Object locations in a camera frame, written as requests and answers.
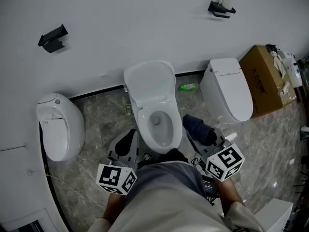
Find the brown cardboard box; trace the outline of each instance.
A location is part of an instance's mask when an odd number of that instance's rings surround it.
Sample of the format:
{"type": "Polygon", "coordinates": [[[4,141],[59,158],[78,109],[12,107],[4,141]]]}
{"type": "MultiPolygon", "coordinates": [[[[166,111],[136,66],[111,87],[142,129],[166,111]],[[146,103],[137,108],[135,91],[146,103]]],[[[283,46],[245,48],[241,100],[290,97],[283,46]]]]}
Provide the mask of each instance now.
{"type": "Polygon", "coordinates": [[[296,99],[293,86],[290,85],[288,94],[280,97],[278,91],[286,81],[288,74],[281,79],[280,72],[274,66],[273,57],[266,46],[255,45],[239,62],[247,80],[252,101],[252,117],[259,117],[283,108],[296,99]]]}

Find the smart toilet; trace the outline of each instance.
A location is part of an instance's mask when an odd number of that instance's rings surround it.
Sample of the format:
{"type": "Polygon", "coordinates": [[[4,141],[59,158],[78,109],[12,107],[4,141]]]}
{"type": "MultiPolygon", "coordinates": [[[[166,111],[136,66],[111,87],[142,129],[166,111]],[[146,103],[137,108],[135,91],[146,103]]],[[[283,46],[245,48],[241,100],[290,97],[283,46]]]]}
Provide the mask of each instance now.
{"type": "Polygon", "coordinates": [[[53,93],[40,99],[36,112],[47,156],[53,161],[77,156],[85,139],[81,111],[68,98],[53,93]]]}
{"type": "Polygon", "coordinates": [[[175,98],[172,64],[166,61],[141,63],[125,69],[124,79],[145,143],[160,154],[177,148],[183,127],[175,98]]]}
{"type": "Polygon", "coordinates": [[[232,124],[250,119],[253,102],[237,59],[212,59],[200,90],[210,115],[219,122],[232,124]]]}

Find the toilet paper holder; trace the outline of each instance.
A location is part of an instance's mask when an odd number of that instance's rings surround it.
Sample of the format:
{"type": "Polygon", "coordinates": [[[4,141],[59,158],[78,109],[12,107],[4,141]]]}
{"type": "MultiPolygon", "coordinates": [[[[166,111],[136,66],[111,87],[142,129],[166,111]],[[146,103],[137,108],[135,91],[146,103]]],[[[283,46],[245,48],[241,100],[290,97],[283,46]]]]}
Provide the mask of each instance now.
{"type": "Polygon", "coordinates": [[[230,18],[228,15],[223,15],[223,14],[217,14],[217,13],[236,13],[236,10],[234,8],[232,8],[231,10],[226,9],[225,7],[223,7],[221,4],[219,4],[218,2],[214,2],[211,1],[208,11],[211,12],[215,17],[220,17],[220,18],[230,18]]]}

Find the black and white marker cube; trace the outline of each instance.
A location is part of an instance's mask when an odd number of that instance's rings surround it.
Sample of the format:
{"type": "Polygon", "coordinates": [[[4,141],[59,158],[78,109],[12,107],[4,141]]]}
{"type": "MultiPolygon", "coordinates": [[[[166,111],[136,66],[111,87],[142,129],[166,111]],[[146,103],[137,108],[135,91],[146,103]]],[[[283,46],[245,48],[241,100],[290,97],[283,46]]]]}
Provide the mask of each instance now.
{"type": "Polygon", "coordinates": [[[245,158],[236,144],[207,158],[206,170],[220,181],[237,173],[245,158]]]}
{"type": "Polygon", "coordinates": [[[99,164],[96,183],[104,190],[127,195],[137,177],[132,168],[99,164]]]}

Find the person's arm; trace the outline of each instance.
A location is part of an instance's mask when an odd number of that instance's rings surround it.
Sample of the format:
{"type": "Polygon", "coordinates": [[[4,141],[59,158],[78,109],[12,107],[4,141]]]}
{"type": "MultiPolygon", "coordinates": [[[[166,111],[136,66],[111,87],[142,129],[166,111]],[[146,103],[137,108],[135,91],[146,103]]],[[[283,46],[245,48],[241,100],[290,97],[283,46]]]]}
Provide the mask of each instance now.
{"type": "Polygon", "coordinates": [[[108,220],[108,222],[112,225],[124,209],[125,204],[126,197],[124,195],[111,193],[107,202],[103,218],[105,220],[108,220]]]}
{"type": "Polygon", "coordinates": [[[224,180],[222,182],[217,180],[216,178],[214,178],[214,180],[219,189],[220,200],[224,215],[227,214],[232,203],[238,202],[243,204],[242,199],[239,196],[238,192],[236,191],[235,185],[231,180],[231,178],[228,178],[227,180],[224,180]]]}

